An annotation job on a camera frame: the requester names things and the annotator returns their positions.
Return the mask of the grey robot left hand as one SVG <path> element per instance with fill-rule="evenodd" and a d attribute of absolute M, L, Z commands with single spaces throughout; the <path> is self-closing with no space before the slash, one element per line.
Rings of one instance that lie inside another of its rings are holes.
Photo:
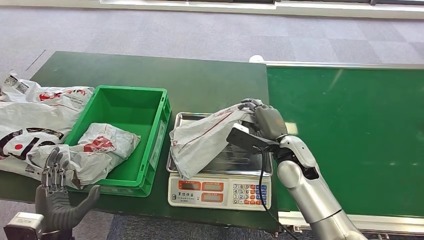
<path fill-rule="evenodd" d="M 61 162 L 62 157 L 60 148 L 54 147 L 45 160 L 35 193 L 35 211 L 43 216 L 41 224 L 47 233 L 72 230 L 93 209 L 101 194 L 101 186 L 95 185 L 83 201 L 71 206 L 65 187 L 65 168 L 69 162 Z"/>

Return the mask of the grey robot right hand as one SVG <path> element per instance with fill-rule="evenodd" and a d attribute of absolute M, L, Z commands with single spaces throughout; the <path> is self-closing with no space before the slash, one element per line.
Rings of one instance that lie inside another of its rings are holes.
<path fill-rule="evenodd" d="M 238 106 L 239 110 L 244 108 L 254 113 L 256 125 L 263 138 L 280 142 L 288 134 L 282 115 L 274 107 L 263 104 L 260 99 L 245 98 Z"/>

